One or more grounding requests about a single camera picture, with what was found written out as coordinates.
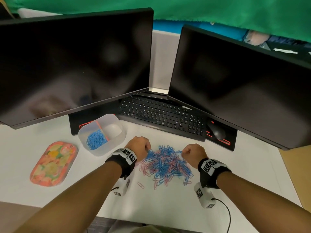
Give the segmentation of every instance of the clear plastic box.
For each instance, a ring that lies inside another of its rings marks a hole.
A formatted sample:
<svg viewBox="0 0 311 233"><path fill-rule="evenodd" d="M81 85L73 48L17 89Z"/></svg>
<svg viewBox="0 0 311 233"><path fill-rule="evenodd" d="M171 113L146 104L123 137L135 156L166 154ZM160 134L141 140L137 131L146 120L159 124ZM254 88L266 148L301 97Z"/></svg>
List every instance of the clear plastic box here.
<svg viewBox="0 0 311 233"><path fill-rule="evenodd" d="M86 140L91 133L96 132L99 129L96 121L102 127L103 132L106 137L108 137L109 141L101 145L99 148L91 150L86 144ZM123 129L123 126L114 114L106 114L96 119L95 121L83 126L78 133L78 137L84 148L95 156L103 156L110 150L116 148L125 140L125 136L126 132Z"/></svg>

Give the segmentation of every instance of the fist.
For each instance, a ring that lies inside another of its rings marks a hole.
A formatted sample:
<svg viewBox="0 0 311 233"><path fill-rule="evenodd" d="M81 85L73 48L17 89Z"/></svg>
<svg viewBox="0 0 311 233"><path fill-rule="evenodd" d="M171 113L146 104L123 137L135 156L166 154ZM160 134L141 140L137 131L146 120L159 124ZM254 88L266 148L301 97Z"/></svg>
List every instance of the fist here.
<svg viewBox="0 0 311 233"><path fill-rule="evenodd" d="M127 143L125 148L129 148L130 150L134 151L135 155L137 156L137 162L139 162L147 157L148 150L151 149L151 145L147 138L141 136L134 137Z"/></svg>
<svg viewBox="0 0 311 233"><path fill-rule="evenodd" d="M199 165L199 162L207 158L207 155L205 153L205 150L202 146L198 144L190 144L187 145L182 153L181 156L186 160L192 167L197 169L197 166Z"/></svg>

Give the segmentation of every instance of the monitor screen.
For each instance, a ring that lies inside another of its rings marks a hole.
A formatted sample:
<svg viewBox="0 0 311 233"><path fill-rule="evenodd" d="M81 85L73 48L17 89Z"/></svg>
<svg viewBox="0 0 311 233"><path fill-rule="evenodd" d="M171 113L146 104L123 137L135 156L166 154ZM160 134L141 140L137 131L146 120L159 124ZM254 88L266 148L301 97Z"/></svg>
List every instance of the monitor screen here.
<svg viewBox="0 0 311 233"><path fill-rule="evenodd" d="M169 97L284 149L311 144L308 63L183 27Z"/></svg>
<svg viewBox="0 0 311 233"><path fill-rule="evenodd" d="M151 8L0 24L0 121L13 128L148 90Z"/></svg>

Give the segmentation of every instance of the black cable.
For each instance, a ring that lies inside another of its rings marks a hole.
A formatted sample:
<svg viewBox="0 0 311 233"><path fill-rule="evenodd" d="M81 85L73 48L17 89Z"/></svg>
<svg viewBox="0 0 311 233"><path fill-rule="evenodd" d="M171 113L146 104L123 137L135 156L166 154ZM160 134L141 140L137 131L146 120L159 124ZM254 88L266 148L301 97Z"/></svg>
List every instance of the black cable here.
<svg viewBox="0 0 311 233"><path fill-rule="evenodd" d="M224 206L226 206L226 208L227 208L227 210L228 210L228 212L229 212L229 226L228 226L228 230L227 230L227 233L228 233L228 232L229 232L230 225L231 225L231 214L230 214L230 210L228 209L227 205L226 205L224 202L222 202L222 203L223 203Z"/></svg>
<svg viewBox="0 0 311 233"><path fill-rule="evenodd" d="M119 189L119 187L117 186L117 187L113 188L111 191L113 191L114 189Z"/></svg>

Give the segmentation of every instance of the black wristband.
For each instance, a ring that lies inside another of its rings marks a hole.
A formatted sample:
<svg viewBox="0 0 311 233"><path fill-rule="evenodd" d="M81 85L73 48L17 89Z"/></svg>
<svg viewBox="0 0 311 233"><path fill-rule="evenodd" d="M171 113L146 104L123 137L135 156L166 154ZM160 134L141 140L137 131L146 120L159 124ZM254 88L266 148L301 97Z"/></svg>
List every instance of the black wristband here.
<svg viewBox="0 0 311 233"><path fill-rule="evenodd" d="M135 153L128 148L117 149L109 158L107 158L105 163L108 161L114 161L121 166L122 174L120 178L123 178L125 176L129 176L134 170L137 157Z"/></svg>
<svg viewBox="0 0 311 233"><path fill-rule="evenodd" d="M231 172L227 165L218 160L204 158L199 162L198 170L200 172L201 186L219 189L217 186L217 177L220 173Z"/></svg>

